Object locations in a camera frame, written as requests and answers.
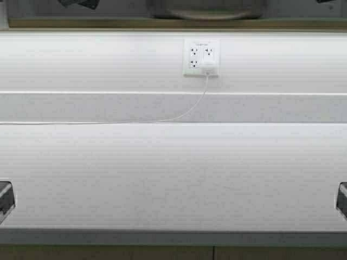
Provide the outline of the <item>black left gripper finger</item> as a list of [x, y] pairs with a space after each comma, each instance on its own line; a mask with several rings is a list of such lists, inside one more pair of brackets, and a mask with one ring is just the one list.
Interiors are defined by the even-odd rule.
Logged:
[[82, 7], [92, 9], [92, 10], [95, 10], [100, 3], [99, 0], [58, 0], [58, 2], [61, 5], [63, 5], [64, 7], [68, 7], [70, 5], [77, 4], [77, 5], [80, 5]]

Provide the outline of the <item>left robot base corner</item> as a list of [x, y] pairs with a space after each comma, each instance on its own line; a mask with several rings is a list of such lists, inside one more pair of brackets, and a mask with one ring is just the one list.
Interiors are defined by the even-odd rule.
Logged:
[[10, 181], [1, 181], [0, 191], [0, 223], [2, 224], [11, 211], [15, 208], [14, 188]]

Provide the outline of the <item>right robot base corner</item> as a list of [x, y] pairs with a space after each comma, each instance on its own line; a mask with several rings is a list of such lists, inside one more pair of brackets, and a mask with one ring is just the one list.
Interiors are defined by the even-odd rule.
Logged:
[[346, 194], [346, 182], [339, 184], [336, 209], [346, 218], [347, 217], [347, 194]]

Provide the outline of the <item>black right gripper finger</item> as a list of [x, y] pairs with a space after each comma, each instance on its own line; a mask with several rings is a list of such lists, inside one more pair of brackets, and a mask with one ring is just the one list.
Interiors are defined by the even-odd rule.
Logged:
[[332, 2], [334, 0], [316, 0], [317, 3], [327, 3], [327, 2]]

